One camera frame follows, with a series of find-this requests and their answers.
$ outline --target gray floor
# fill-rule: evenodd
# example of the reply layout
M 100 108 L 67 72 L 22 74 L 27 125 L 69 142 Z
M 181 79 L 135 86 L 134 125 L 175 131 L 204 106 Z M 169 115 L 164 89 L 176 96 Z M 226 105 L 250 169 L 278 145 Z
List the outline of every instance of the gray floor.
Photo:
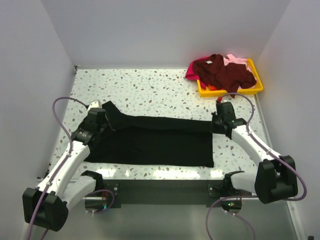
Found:
M 202 205 L 123 205 L 103 214 L 86 213 L 80 202 L 59 232 L 49 232 L 45 240 L 207 240 Z M 267 205 L 244 200 L 240 213 L 254 227 L 257 240 L 296 240 L 288 206 L 284 201 Z M 209 229 L 214 240 L 251 240 L 245 222 L 221 208 L 211 211 Z M 34 231 L 38 240 L 43 229 Z

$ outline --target robotic arm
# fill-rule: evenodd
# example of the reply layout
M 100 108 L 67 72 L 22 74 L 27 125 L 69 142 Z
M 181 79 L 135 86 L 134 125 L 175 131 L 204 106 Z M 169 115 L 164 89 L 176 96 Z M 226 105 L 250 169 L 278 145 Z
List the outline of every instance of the robotic arm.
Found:
M 211 132 L 224 134 L 239 144 L 254 163 L 257 171 L 235 171 L 225 174 L 223 184 L 219 188 L 222 197 L 236 196 L 238 190 L 254 193 L 264 204 L 286 199 L 298 194 L 297 177 L 273 159 L 269 153 L 279 156 L 295 169 L 295 162 L 290 156 L 281 156 L 270 149 L 254 133 L 254 136 L 269 152 L 265 152 L 247 132 L 246 121 L 236 118 L 231 102 L 216 103 L 216 112 L 212 114 Z M 65 224 L 69 211 L 86 195 L 96 190 L 104 189 L 102 175 L 97 172 L 85 171 L 81 177 L 68 186 L 72 176 L 90 151 L 102 138 L 113 132 L 106 111 L 101 108 L 99 101 L 92 102 L 87 109 L 87 117 L 71 135 L 73 149 L 67 162 L 61 167 L 63 159 L 68 155 L 64 152 L 53 170 L 38 184 L 36 188 L 27 188 L 22 196 L 24 218 L 30 223 L 36 204 L 45 191 L 41 207 L 34 224 L 52 231 L 59 231 Z M 54 179 L 50 176 L 58 170 Z

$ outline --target black cloth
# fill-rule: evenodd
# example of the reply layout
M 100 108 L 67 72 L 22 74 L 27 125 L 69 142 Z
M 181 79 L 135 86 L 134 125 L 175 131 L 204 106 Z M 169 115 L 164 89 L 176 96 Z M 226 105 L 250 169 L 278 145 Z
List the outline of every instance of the black cloth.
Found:
M 115 131 L 106 136 L 85 161 L 214 166 L 210 121 L 125 115 L 111 101 L 102 108 Z

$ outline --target white wall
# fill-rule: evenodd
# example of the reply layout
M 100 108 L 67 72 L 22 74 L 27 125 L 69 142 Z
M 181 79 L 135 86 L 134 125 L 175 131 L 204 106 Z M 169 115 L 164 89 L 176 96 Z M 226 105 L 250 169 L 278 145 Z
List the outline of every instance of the white wall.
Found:
M 319 9 L 318 0 L 292 0 L 257 62 L 271 142 L 295 159 L 306 181 L 308 195 L 297 205 L 306 233 L 315 239 L 320 238 Z
M 186 67 L 213 53 L 258 59 L 290 0 L 41 0 L 86 68 Z
M 39 0 L 1 1 L 0 32 L 0 239 L 16 240 L 22 194 L 43 176 L 58 135 L 51 104 L 71 91 L 73 64 Z

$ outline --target light pink cloth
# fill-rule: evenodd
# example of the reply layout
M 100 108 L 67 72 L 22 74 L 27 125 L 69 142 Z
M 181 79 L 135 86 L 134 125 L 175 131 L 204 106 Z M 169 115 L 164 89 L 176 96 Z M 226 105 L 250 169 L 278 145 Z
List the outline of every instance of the light pink cloth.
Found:
M 225 66 L 227 66 L 230 63 L 245 64 L 246 65 L 246 69 L 252 73 L 250 66 L 248 66 L 248 64 L 247 64 L 247 59 L 246 58 L 235 57 L 232 54 L 228 54 L 227 57 L 228 58 L 225 58 L 225 57 L 223 58 L 223 63 L 224 63 Z M 191 62 L 189 67 L 188 67 L 188 69 L 186 70 L 185 78 L 189 79 L 189 80 L 195 80 L 196 81 L 196 80 L 198 80 L 200 78 L 199 78 L 198 75 L 196 75 L 194 73 L 193 65 L 194 65 L 194 62 Z M 206 85 L 202 81 L 200 81 L 200 86 L 201 86 L 201 88 L 206 89 Z

